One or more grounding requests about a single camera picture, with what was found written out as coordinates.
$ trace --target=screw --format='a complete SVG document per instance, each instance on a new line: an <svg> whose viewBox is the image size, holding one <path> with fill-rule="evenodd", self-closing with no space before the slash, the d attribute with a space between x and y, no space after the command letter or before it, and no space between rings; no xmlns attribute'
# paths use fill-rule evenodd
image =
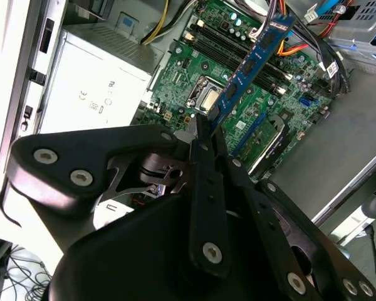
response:
<svg viewBox="0 0 376 301"><path fill-rule="evenodd" d="M57 154L50 149L38 149L33 153L33 157L42 164L53 164L58 160Z"/></svg>
<svg viewBox="0 0 376 301"><path fill-rule="evenodd" d="M352 284L351 281L348 279L343 279L343 284L345 288L354 296L358 295L358 290L357 288Z"/></svg>
<svg viewBox="0 0 376 301"><path fill-rule="evenodd" d="M288 273L287 275L288 283L291 287L300 295L304 295L306 292L305 284L302 279L295 273Z"/></svg>
<svg viewBox="0 0 376 301"><path fill-rule="evenodd" d="M237 167L241 167L241 162L239 162L237 159L233 159L232 163L234 163L234 165Z"/></svg>
<svg viewBox="0 0 376 301"><path fill-rule="evenodd" d="M275 186L273 185L273 184L271 184L271 183L268 183L268 188L272 191L272 192L276 192L276 188L275 188Z"/></svg>
<svg viewBox="0 0 376 301"><path fill-rule="evenodd" d="M204 144L200 144L200 146L205 150L205 151L208 151L209 149L207 148L207 146L206 145L204 145Z"/></svg>
<svg viewBox="0 0 376 301"><path fill-rule="evenodd" d="M222 260L221 250L218 246L213 243L205 243L202 248L203 255L209 260L211 263L215 265L219 264Z"/></svg>
<svg viewBox="0 0 376 301"><path fill-rule="evenodd" d="M168 133L166 133L166 132L162 132L162 137L164 139L171 140L171 136Z"/></svg>
<svg viewBox="0 0 376 301"><path fill-rule="evenodd" d="M71 181L78 186L89 186L93 182L93 176L83 169L77 169L70 175Z"/></svg>
<svg viewBox="0 0 376 301"><path fill-rule="evenodd" d="M363 281L359 281L359 286L363 290L364 293L366 293L369 297L373 296L372 289Z"/></svg>

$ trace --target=green motherboard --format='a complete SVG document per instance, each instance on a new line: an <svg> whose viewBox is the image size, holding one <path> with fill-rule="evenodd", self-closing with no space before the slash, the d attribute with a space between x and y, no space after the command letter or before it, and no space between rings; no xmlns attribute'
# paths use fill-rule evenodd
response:
<svg viewBox="0 0 376 301"><path fill-rule="evenodd" d="M219 0L208 0L205 8L195 9L158 77L150 103L135 123L159 123L174 131L185 129L201 110L205 114L249 51L250 32L258 27L259 23ZM229 152L248 171L261 158L275 155L262 173L251 174L254 180L269 176L306 131L328 116L331 102L325 96L328 83L323 70L303 53L273 56L264 70L223 124ZM196 102L205 91L199 108ZM248 140L236 149L249 129ZM271 149L275 142L278 152Z"/></svg>

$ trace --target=wire bundle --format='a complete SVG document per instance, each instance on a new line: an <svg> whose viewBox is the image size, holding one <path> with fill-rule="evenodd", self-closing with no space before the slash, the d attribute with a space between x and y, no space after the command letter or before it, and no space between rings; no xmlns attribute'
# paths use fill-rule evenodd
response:
<svg viewBox="0 0 376 301"><path fill-rule="evenodd" d="M245 0L235 0L235 2L237 1L240 3L245 2ZM347 5L349 5L352 1L353 0L348 0ZM273 17L274 14L277 12L277 7L276 7L277 0L268 0L267 2L269 4L269 11L268 11L268 15L266 16L261 26L262 30L269 23L271 17ZM293 10L290 9L288 5L286 5L285 0L279 0L279 11L280 13L284 15L292 14L294 17L296 17L296 24L294 25L292 32L297 37L299 37L299 39L301 39L303 42L293 45L287 49L284 49L284 41L283 41L278 50L278 55L288 56L308 46L311 47L320 56L320 60L323 63L323 65L326 66L326 68L328 68L334 62L338 65L338 71L330 79L330 93L329 94L332 97L335 97L342 90L344 90L344 93L348 93L350 91L350 84L349 84L347 75L345 73L345 68L343 66L343 63L341 62L337 54L334 52L334 50L331 48L331 46L323 40L323 37L325 37L333 29L334 24L337 22L339 17L335 18L335 22L332 22L332 24L329 24L322 31L321 36L318 36L314 32L310 31L303 24L301 19L293 12Z"/></svg>
<svg viewBox="0 0 376 301"><path fill-rule="evenodd" d="M170 0L165 1L165 7L163 11L163 15L157 25L155 26L154 29L152 29L146 36L144 36L141 40L140 43L142 45L148 45L149 43L153 42L157 38L160 38L161 36L169 33L172 28L181 20L185 12L193 6L197 0L184 0L184 2L180 5L178 8L176 14L174 17L171 19L171 21L163 27L167 12L170 7Z"/></svg>
<svg viewBox="0 0 376 301"><path fill-rule="evenodd" d="M45 291L47 285L49 284L49 282L51 280L51 275L49 274L46 267L44 266L44 263L41 262L41 261L29 260L29 259L19 258L19 257L13 257L14 253L19 252L21 250L24 250L24 248L22 248L22 247L15 248L8 255L8 259L13 261L13 263L15 264L15 267L11 267L6 271L5 277L7 277L10 280L11 285L9 287L2 289L0 291L0 294L5 290L13 288L14 294L15 294L14 300L17 301L18 294L17 294L16 286L19 285L20 287L23 287L26 291L25 301L40 301L43 297L43 294L44 294L44 291ZM18 265L18 263L16 261L25 261L25 262L35 263L35 264L39 265L43 269L43 271L38 272L34 276L34 278L32 278L32 272L28 268L21 267L20 265ZM15 280L11 276L11 271L13 271L13 270L21 271L21 273L23 273L25 275L25 278L22 279L21 281ZM28 288L27 286L25 286L23 284L23 282L25 282L26 280L30 280L33 283L33 286L31 288Z"/></svg>

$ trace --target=ram slot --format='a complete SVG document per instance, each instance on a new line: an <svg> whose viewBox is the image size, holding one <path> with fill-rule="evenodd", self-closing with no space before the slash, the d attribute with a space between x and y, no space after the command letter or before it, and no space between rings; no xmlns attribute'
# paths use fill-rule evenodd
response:
<svg viewBox="0 0 376 301"><path fill-rule="evenodd" d="M231 71L235 71L235 69L239 66L239 63L237 61L234 61L231 57L228 57L223 52L212 48L204 41L197 40L193 44L193 48L200 53L208 56L210 59L218 62L219 64L226 66Z"/></svg>
<svg viewBox="0 0 376 301"><path fill-rule="evenodd" d="M231 71L235 71L240 62L233 60L231 57L228 57L222 51L217 50L209 46L204 40L196 39L192 44L193 49L202 53L203 55L208 56L210 59L216 61L220 65L223 65L229 68ZM269 92L270 94L280 96L281 94L277 92L276 85L266 78L266 75L259 73L257 77L254 78L253 83L263 90Z"/></svg>
<svg viewBox="0 0 376 301"><path fill-rule="evenodd" d="M222 45L223 47L225 47L225 49L235 53L240 58L244 58L248 54L248 49L245 49L244 47L238 45L236 42L217 32L209 25L205 24L204 27L198 26L198 30L203 36L212 40L218 45Z"/></svg>

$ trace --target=blue cable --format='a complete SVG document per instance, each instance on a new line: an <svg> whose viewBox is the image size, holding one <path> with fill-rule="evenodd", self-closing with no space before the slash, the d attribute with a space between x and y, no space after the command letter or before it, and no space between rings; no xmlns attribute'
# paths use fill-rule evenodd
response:
<svg viewBox="0 0 376 301"><path fill-rule="evenodd" d="M316 14L318 14L318 16L325 14L329 9L334 7L334 5L336 5L338 2L339 0L327 0L316 10Z"/></svg>

